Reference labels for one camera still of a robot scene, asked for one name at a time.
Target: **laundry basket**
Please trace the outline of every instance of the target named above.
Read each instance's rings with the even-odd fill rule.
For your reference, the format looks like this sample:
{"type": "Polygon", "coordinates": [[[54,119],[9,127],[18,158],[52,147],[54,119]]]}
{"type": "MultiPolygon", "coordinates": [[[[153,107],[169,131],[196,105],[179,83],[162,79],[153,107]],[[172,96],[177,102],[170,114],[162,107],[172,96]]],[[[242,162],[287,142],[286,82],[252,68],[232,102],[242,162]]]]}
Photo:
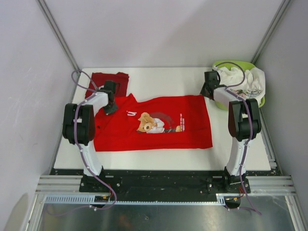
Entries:
{"type": "MultiPolygon", "coordinates": [[[[238,64],[244,71],[246,70],[251,70],[252,68],[256,67],[255,65],[251,64],[251,63],[248,63],[248,62],[243,62],[243,61],[234,61],[234,60],[223,60],[223,61],[217,61],[213,64],[213,69],[214,69],[214,66],[220,64],[220,63],[223,63],[223,62],[233,62],[235,64],[238,64]]],[[[228,68],[229,70],[231,69],[231,67],[235,67],[235,65],[233,64],[222,64],[222,65],[219,65],[218,68],[221,68],[221,67],[226,67],[228,68]]],[[[215,101],[215,104],[216,106],[219,108],[219,109],[222,109],[222,110],[226,110],[228,111],[228,108],[225,107],[225,105],[223,105],[222,103],[220,102],[217,102],[215,101]]],[[[259,104],[259,107],[262,107],[263,105],[265,104],[265,96],[262,97],[261,99],[261,103],[259,104]]]]}

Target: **white tabletop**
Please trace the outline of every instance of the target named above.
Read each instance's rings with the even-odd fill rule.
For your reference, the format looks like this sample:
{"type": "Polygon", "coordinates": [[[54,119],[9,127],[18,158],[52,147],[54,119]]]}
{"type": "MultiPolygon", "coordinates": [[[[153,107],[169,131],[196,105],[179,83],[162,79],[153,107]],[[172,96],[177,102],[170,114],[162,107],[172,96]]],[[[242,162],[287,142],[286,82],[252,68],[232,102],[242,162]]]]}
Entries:
{"type": "MultiPolygon", "coordinates": [[[[167,68],[84,68],[90,76],[94,72],[129,74],[127,94],[133,93],[141,102],[159,96],[198,95],[204,83],[206,67],[167,68]]],[[[88,86],[90,80],[82,74],[79,84],[88,86]]],[[[77,88],[73,103],[81,102],[86,90],[77,88]]],[[[124,152],[97,152],[104,169],[131,170],[223,170],[231,151],[232,138],[228,131],[228,112],[218,109],[205,98],[208,109],[213,148],[162,149],[124,152]]],[[[261,134],[253,140],[247,155],[247,170],[270,170],[261,134]]],[[[62,138],[55,169],[82,169],[78,149],[62,138]]]]}

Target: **clothing pile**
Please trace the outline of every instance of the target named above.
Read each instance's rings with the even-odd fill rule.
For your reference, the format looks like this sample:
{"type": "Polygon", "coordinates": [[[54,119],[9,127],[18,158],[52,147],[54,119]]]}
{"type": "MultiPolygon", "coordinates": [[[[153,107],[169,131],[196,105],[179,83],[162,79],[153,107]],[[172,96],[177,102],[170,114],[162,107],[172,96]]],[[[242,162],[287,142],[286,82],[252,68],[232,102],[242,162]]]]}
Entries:
{"type": "MultiPolygon", "coordinates": [[[[220,75],[220,84],[236,85],[243,80],[243,73],[237,67],[232,67],[230,70],[226,67],[219,67],[217,71],[220,75]]],[[[254,98],[258,104],[261,104],[261,99],[265,95],[265,74],[256,67],[246,70],[245,81],[230,89],[244,99],[254,98]]]]}

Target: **white wall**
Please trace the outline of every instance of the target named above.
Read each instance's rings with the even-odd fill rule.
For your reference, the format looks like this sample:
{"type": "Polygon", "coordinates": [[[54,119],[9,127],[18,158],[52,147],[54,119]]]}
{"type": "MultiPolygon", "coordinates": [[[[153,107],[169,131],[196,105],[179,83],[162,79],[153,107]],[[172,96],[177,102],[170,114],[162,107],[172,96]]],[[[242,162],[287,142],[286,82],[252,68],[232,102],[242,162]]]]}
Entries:
{"type": "Polygon", "coordinates": [[[267,77],[264,116],[308,218],[308,1],[292,3],[257,66],[267,77]]]}
{"type": "Polygon", "coordinates": [[[81,67],[250,61],[282,0],[46,0],[81,67]]]}
{"type": "Polygon", "coordinates": [[[36,1],[1,1],[0,31],[0,230],[17,231],[51,163],[74,84],[36,1]]]}

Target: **metal floor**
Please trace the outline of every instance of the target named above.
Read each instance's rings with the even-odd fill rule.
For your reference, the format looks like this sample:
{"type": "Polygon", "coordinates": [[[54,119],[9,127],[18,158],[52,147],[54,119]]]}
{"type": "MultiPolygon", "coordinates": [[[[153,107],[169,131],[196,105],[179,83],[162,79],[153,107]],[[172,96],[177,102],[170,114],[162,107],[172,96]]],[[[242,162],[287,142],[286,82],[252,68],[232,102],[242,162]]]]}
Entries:
{"type": "MultiPolygon", "coordinates": [[[[284,196],[251,197],[263,214],[240,210],[227,211],[220,205],[116,205],[106,211],[80,205],[45,204],[39,231],[293,231],[284,196]]],[[[242,206],[249,206],[244,198],[242,206]]]]}

